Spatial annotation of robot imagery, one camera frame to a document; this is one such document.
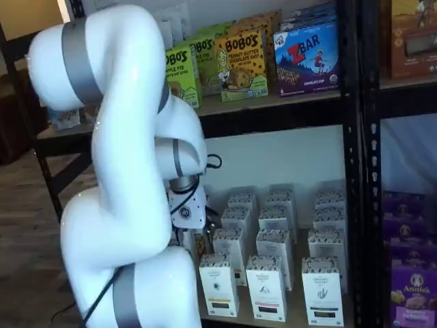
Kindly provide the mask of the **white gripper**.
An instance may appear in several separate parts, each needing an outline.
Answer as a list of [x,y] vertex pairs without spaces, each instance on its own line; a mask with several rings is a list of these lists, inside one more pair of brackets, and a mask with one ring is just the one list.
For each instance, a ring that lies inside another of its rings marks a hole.
[[207,199],[204,188],[199,185],[195,191],[174,193],[168,190],[169,207],[172,224],[180,229],[201,230],[206,243],[211,243],[210,236],[217,228],[221,228],[219,213],[206,206]]

